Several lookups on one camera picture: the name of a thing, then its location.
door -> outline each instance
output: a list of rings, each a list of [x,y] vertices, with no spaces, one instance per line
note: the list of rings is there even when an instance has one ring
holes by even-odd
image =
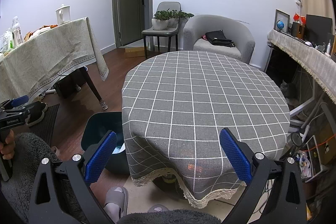
[[[119,36],[122,46],[142,39],[144,22],[142,3],[143,0],[118,0]]]

white kettle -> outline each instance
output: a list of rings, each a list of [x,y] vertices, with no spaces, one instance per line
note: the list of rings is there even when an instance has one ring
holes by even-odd
[[[70,21],[70,6],[62,6],[56,10],[57,24],[62,25]]]

fluffy gray blanket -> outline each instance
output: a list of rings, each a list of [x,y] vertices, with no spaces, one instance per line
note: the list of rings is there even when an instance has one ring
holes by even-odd
[[[8,203],[24,223],[28,223],[30,196],[35,175],[40,162],[48,157],[58,161],[50,147],[39,137],[23,133],[16,137],[13,159],[13,177],[8,182],[1,181],[1,191]],[[71,215],[83,223],[88,223],[81,211],[70,185],[64,182],[66,199]],[[118,224],[220,224],[221,221],[209,214],[191,210],[174,210],[160,213],[134,213],[126,215]]]
[[[52,162],[58,161],[57,156],[50,147],[39,137],[32,133],[23,133],[16,137],[16,148],[13,159],[13,176],[7,181],[1,181],[1,191],[24,223],[28,223],[30,196],[37,169],[43,158]],[[64,182],[66,200],[71,214],[78,220],[85,222],[84,217],[70,184]]]
[[[173,210],[159,213],[134,213],[124,216],[118,224],[221,224],[206,213],[192,210]]]

round table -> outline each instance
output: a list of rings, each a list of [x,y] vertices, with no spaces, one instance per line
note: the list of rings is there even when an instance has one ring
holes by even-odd
[[[203,208],[242,183],[219,143],[227,127],[254,152],[278,159],[289,109],[258,69],[210,52],[169,52],[129,71],[122,89],[123,132],[133,181],[177,176],[189,202]]]

gray cat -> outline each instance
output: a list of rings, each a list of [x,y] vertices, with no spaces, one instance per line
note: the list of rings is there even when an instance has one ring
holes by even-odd
[[[296,98],[296,86],[293,83],[282,81],[280,90],[285,98]]]

